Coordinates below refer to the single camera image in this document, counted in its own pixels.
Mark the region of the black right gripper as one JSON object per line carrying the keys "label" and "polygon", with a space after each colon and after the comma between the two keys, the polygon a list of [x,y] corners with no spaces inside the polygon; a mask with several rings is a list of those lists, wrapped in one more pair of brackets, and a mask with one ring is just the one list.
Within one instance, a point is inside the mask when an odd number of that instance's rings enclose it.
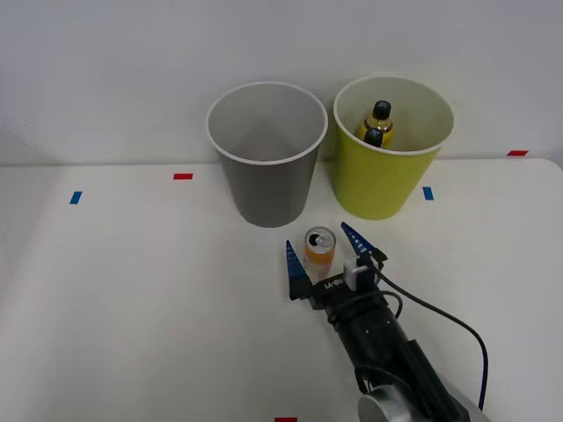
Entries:
{"label": "black right gripper", "polygon": [[[382,251],[345,222],[342,222],[340,227],[358,258],[374,259],[378,269],[384,267],[388,257]],[[361,303],[371,303],[375,306],[384,305],[384,299],[375,284],[373,273],[357,275],[355,289],[352,289],[346,283],[343,273],[321,280],[313,286],[289,240],[286,241],[286,263],[289,278],[289,299],[291,301],[309,298],[314,310],[325,311],[337,311],[351,306],[359,306]]]}

